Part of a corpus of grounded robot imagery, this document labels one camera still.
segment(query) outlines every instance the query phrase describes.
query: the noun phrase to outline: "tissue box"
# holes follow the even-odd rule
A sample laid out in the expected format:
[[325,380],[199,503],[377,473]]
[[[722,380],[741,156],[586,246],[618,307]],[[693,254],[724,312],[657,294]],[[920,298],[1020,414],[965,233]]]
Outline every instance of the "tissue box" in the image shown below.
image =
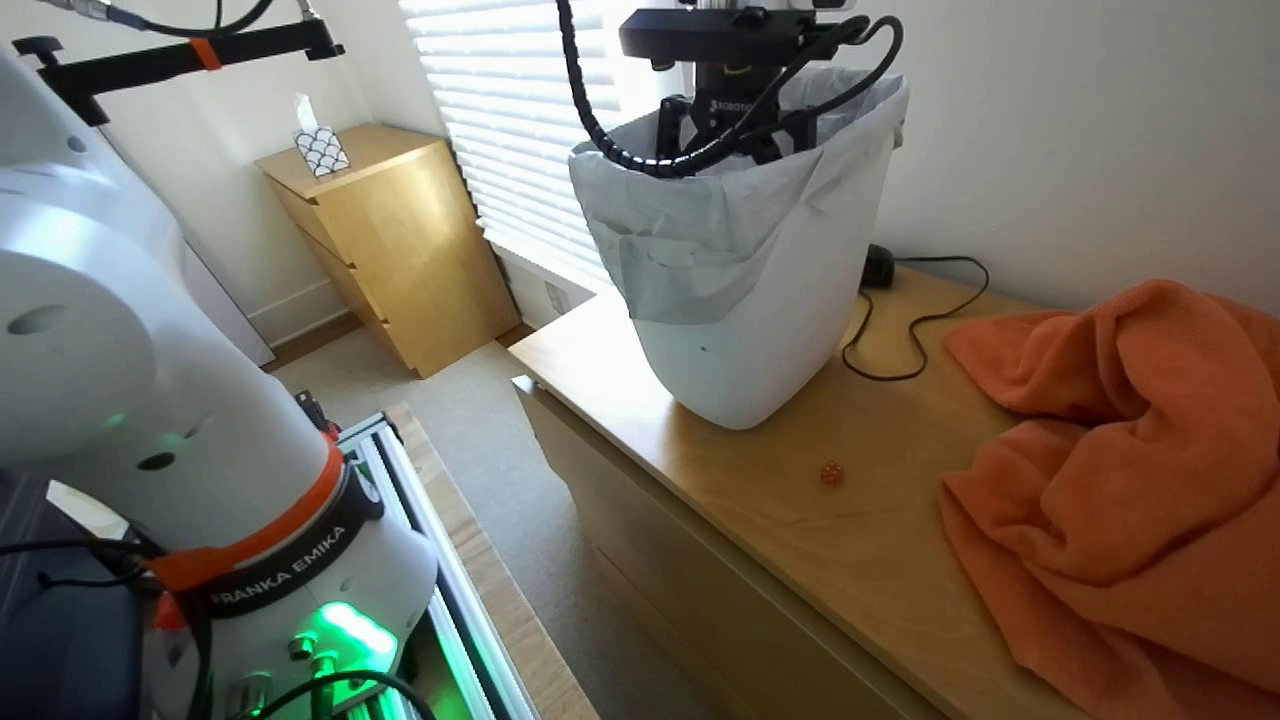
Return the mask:
[[311,174],[335,174],[347,169],[347,152],[330,126],[296,130],[296,152],[303,152]]

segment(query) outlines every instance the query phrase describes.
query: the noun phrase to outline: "black cord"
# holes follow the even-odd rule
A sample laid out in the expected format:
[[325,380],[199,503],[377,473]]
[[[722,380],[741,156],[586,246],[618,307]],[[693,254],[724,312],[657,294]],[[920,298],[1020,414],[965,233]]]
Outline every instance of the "black cord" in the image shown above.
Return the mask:
[[989,294],[989,289],[992,289],[992,271],[989,271],[989,262],[976,258],[976,254],[898,254],[898,262],[969,262],[969,268],[982,271],[982,283],[976,283],[960,302],[951,302],[951,307],[911,315],[910,338],[911,338],[917,363],[904,366],[904,370],[867,370],[867,366],[862,366],[862,363],[849,360],[849,351],[867,334],[872,315],[877,315],[877,298],[872,298],[867,292],[862,292],[864,302],[867,302],[867,312],[864,312],[864,320],[855,322],[855,331],[849,334],[849,342],[841,346],[841,363],[846,363],[849,370],[864,375],[864,380],[877,380],[877,383],[902,383],[902,380],[924,375],[924,366],[929,366],[929,346],[924,346],[924,338],[920,338],[920,328],[924,328],[924,322],[935,322],[935,320],[960,315],[965,307],[972,307],[972,302],[976,302],[982,294]]
[[880,84],[880,76],[894,69],[894,61],[898,61],[898,50],[904,46],[904,36],[910,36],[910,31],[904,31],[904,21],[880,14],[880,21],[862,36],[862,43],[867,43],[880,29],[889,29],[894,39],[889,39],[889,50],[880,57],[880,65],[877,65],[867,76],[862,76],[862,81],[855,81],[851,86],[846,86],[841,95],[833,95],[833,98],[823,98],[823,103],[795,108],[795,110],[788,110],[788,116],[823,116],[823,110],[855,98],[855,95],[867,92],[872,84]]
[[136,14],[129,9],[111,9],[110,5],[110,21],[117,22],[129,22],[129,29],[141,29],[141,31],[162,31],[162,36],[236,36],[245,29],[251,29],[259,14],[268,14],[274,0],[256,0],[245,14],[236,14],[234,22],[222,22],[222,10],[215,10],[215,29],[177,29],[177,22],[157,22],[149,14]]
[[134,545],[134,540],[97,540],[97,534],[0,545],[0,557],[59,553],[59,547],[110,547],[110,553],[157,557],[157,553],[149,553],[143,545]]
[[[644,172],[644,174],[660,174],[660,178],[698,174],[698,172],[722,164],[724,156],[732,156],[732,152],[741,148],[743,126],[756,125],[761,110],[771,108],[778,92],[782,92],[807,61],[823,57],[833,43],[841,43],[841,39],[849,39],[851,31],[864,29],[862,14],[829,29],[807,50],[795,50],[794,65],[786,65],[786,69],[770,81],[770,86],[756,95],[756,103],[752,103],[743,116],[738,116],[722,136],[712,136],[707,145],[699,145],[699,148],[693,148],[693,152],[685,152],[685,156],[660,158],[660,156],[636,156],[636,152],[622,148],[622,145],[600,126],[600,121],[595,121],[595,110],[592,110],[592,98],[590,98],[582,50],[578,50],[573,5],[570,5],[570,0],[558,0],[558,10],[562,10],[566,76],[570,76],[573,108],[578,108],[586,130],[590,130],[592,145],[605,152],[605,158],[611,158],[611,164],[622,164],[622,169],[632,169],[632,172]],[[884,22],[898,31],[898,39],[894,39],[889,57],[880,61],[880,69],[872,70],[872,81],[880,81],[880,76],[889,70],[889,65],[898,61],[902,39],[904,39],[904,22],[902,22],[898,14],[884,14],[884,21],[872,22],[864,36],[855,36],[855,43],[864,43],[864,39],[872,39]],[[833,95],[829,103],[836,108],[836,103],[846,103],[849,95],[862,95],[864,86],[872,86],[872,84],[862,81],[855,92],[849,86],[849,92]]]
[[274,701],[268,706],[259,706],[251,720],[277,715],[277,712],[290,706],[294,701],[311,697],[311,690],[320,690],[320,687],[330,687],[330,682],[344,682],[344,681],[369,681],[369,682],[398,687],[398,690],[411,705],[411,712],[415,712],[421,720],[432,720],[432,706],[427,706],[402,675],[394,675],[394,670],[369,670],[369,667],[311,675],[311,681],[290,687],[285,697],[277,697],[277,701]]

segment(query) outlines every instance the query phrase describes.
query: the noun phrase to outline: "window blinds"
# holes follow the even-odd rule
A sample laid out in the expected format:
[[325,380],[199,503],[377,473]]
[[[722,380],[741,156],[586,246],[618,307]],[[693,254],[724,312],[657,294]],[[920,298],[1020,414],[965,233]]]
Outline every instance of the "window blinds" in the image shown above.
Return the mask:
[[[558,0],[402,0],[453,152],[494,244],[605,289],[605,262],[570,184],[586,140],[570,98]],[[573,0],[592,108],[622,121],[608,0]]]

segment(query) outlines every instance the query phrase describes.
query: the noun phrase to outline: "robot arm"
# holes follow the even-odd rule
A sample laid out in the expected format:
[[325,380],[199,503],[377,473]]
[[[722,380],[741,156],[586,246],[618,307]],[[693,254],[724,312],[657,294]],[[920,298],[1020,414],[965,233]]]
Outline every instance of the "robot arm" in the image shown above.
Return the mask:
[[[214,712],[245,675],[307,681],[290,645],[325,607],[388,629],[363,670],[394,670],[437,547],[214,328],[172,212],[15,57],[0,103],[0,465],[93,490],[170,553],[149,565],[162,588],[214,613]],[[164,697],[192,667],[154,670]]]

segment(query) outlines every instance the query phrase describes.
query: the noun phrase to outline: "orange towel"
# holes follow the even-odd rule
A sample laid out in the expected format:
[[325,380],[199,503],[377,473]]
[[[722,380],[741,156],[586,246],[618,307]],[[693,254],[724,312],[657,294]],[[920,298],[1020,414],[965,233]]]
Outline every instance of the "orange towel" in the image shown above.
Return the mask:
[[1018,664],[1091,715],[1280,715],[1280,320],[1162,279],[949,346],[1020,414],[943,482]]

